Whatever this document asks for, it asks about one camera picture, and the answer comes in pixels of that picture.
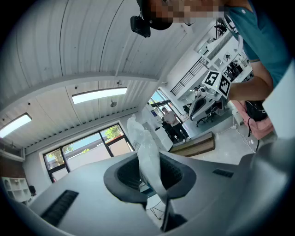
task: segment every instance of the tree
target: tree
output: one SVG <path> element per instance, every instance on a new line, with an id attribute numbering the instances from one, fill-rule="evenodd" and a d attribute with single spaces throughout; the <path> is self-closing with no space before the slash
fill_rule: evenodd
<path id="1" fill-rule="evenodd" d="M 87 149 L 85 149 L 84 151 L 82 151 L 82 153 L 86 153 L 86 152 L 89 152 L 89 151 L 90 151 L 90 149 L 87 148 Z"/>
<path id="2" fill-rule="evenodd" d="M 73 148 L 71 146 L 67 146 L 67 147 L 64 147 L 63 150 L 64 150 L 64 153 L 69 153 L 73 151 Z M 63 157 L 59 149 L 50 153 L 48 156 L 54 157 L 58 165 L 62 165 L 64 163 Z"/>
<path id="3" fill-rule="evenodd" d="M 123 135 L 123 132 L 121 131 L 118 125 L 115 125 L 106 131 L 106 137 L 108 140 L 113 140 L 122 135 Z"/>

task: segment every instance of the teal shirt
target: teal shirt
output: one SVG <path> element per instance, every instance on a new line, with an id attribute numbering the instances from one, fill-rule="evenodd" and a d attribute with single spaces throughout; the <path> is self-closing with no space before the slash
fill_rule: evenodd
<path id="1" fill-rule="evenodd" d="M 275 87 L 284 76 L 292 56 L 275 24 L 263 11 L 255 9 L 251 1 L 249 3 L 253 12 L 243 7 L 229 7 L 228 15 L 244 39 L 244 51 L 249 61 L 261 61 L 271 74 Z"/>

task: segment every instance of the metal railing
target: metal railing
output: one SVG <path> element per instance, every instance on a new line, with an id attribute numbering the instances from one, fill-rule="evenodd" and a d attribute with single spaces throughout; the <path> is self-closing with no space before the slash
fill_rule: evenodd
<path id="1" fill-rule="evenodd" d="M 201 57 L 170 92 L 176 96 L 176 94 L 178 94 L 180 90 L 182 90 L 185 85 L 202 69 L 202 67 L 207 65 L 207 63 L 208 62 L 205 58 Z"/>
<path id="2" fill-rule="evenodd" d="M 223 36 L 224 33 L 227 31 L 222 18 L 216 20 L 216 25 L 214 26 L 214 28 L 216 29 L 214 40 L 221 38 L 221 36 Z"/>

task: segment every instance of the corrugated metal ceiling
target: corrugated metal ceiling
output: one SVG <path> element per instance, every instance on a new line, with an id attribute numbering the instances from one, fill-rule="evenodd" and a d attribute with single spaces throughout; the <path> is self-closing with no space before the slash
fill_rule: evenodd
<path id="1" fill-rule="evenodd" d="M 139 14 L 136 0 L 44 0 L 36 3 L 11 32 L 0 54 L 0 106 L 19 93 L 64 76 L 126 72 L 159 78 L 170 54 L 187 36 L 181 24 L 151 29 L 143 38 L 130 29 Z M 138 107 L 151 82 L 122 81 L 126 95 L 74 105 L 71 96 L 117 87 L 117 81 L 63 86 L 24 100 L 0 117 L 0 128 L 24 112 L 33 121 L 12 132 L 8 142 L 27 147 L 93 120 Z"/>
<path id="2" fill-rule="evenodd" d="M 80 92 L 117 87 L 117 81 L 99 81 L 61 87 L 40 94 L 7 112 L 0 120 L 0 127 L 27 112 L 32 122 L 10 133 L 4 139 L 14 142 L 18 147 L 28 147 L 48 137 L 72 129 L 76 126 L 110 116 L 112 114 L 133 109 L 141 102 L 139 95 L 143 93 L 145 81 L 122 81 L 127 93 L 114 97 L 74 104 L 71 96 Z M 117 102 L 110 107 L 111 100 Z"/>

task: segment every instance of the cabinet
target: cabinet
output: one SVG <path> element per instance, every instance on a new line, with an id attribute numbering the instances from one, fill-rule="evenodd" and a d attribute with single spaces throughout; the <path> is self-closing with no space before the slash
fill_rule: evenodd
<path id="1" fill-rule="evenodd" d="M 29 190 L 27 181 L 25 178 L 9 178 L 1 177 L 4 188 L 8 193 L 8 196 L 16 201 L 28 204 L 31 198 L 31 192 Z"/>

